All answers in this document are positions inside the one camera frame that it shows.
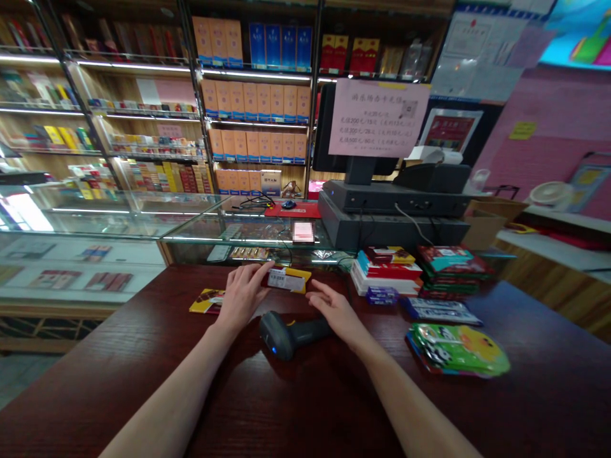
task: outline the forearm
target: forearm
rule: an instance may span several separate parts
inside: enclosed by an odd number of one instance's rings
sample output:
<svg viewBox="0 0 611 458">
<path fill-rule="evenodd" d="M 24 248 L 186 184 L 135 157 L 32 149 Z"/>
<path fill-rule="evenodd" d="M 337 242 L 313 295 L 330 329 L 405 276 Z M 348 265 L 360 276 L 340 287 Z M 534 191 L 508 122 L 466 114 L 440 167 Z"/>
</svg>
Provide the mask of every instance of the forearm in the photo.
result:
<svg viewBox="0 0 611 458">
<path fill-rule="evenodd" d="M 236 333 L 210 326 L 191 353 L 126 423 L 100 458 L 182 457 L 210 384 Z"/>
<path fill-rule="evenodd" d="M 373 338 L 356 353 L 367 368 L 406 456 L 481 456 Z"/>
</svg>

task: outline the computer monitor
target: computer monitor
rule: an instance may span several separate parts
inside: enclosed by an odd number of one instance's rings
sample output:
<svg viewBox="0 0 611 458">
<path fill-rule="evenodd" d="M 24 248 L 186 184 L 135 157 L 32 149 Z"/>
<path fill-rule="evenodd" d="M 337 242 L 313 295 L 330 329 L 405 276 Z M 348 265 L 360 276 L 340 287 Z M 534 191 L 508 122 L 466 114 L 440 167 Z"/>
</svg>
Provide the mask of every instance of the computer monitor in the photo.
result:
<svg viewBox="0 0 611 458">
<path fill-rule="evenodd" d="M 335 83 L 327 83 L 322 87 L 320 92 L 318 126 L 316 127 L 316 142 L 314 144 L 312 168 L 317 172 L 347 172 L 349 162 L 352 158 L 361 159 L 360 156 L 338 156 L 329 154 L 334 103 Z M 391 175 L 395 171 L 398 161 L 397 158 L 374 159 L 375 168 L 373 170 L 373 175 Z"/>
</svg>

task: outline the hand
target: hand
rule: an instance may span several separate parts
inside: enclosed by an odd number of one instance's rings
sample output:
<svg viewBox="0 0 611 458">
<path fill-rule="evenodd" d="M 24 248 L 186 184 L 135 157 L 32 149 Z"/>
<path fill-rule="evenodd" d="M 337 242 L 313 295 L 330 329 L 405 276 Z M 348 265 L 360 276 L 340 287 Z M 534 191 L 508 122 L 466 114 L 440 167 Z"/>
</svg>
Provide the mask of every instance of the hand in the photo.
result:
<svg viewBox="0 0 611 458">
<path fill-rule="evenodd" d="M 263 265 L 249 264 L 229 273 L 223 305 L 216 320 L 218 326 L 237 334 L 248 324 L 270 291 L 261 287 L 261 280 L 273 266 L 273 261 Z"/>
<path fill-rule="evenodd" d="M 331 329 L 353 352 L 359 353 L 364 345 L 375 342 L 345 296 L 320 281 L 312 280 L 312 285 L 318 291 L 307 293 L 305 297 L 325 316 Z"/>
</svg>

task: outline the barcode scanner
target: barcode scanner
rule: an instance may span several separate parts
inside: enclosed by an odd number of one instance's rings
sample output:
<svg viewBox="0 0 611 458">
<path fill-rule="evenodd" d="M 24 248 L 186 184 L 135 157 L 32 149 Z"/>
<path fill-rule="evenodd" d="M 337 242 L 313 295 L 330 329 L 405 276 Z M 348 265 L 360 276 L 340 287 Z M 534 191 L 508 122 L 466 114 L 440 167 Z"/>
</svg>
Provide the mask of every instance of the barcode scanner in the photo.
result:
<svg viewBox="0 0 611 458">
<path fill-rule="evenodd" d="M 290 361 L 299 347 L 333 334 L 325 318 L 286 324 L 277 312 L 263 315 L 259 330 L 267 348 L 283 361 Z"/>
</svg>

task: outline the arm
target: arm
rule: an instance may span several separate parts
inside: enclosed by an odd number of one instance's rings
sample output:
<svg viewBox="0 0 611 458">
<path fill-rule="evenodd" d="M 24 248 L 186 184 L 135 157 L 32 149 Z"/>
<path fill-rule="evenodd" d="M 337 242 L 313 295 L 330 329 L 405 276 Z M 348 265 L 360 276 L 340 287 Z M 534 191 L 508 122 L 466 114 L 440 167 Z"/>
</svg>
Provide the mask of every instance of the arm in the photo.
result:
<svg viewBox="0 0 611 458">
<path fill-rule="evenodd" d="M 261 280 L 274 266 L 242 266 L 229 274 L 223 306 L 191 353 L 148 398 L 100 458 L 182 457 L 216 371 L 269 289 Z"/>
<path fill-rule="evenodd" d="M 306 295 L 310 305 L 320 310 L 365 365 L 405 454 L 410 458 L 481 457 L 376 342 L 346 298 L 326 284 L 316 280 L 312 284 L 319 292 Z"/>
</svg>

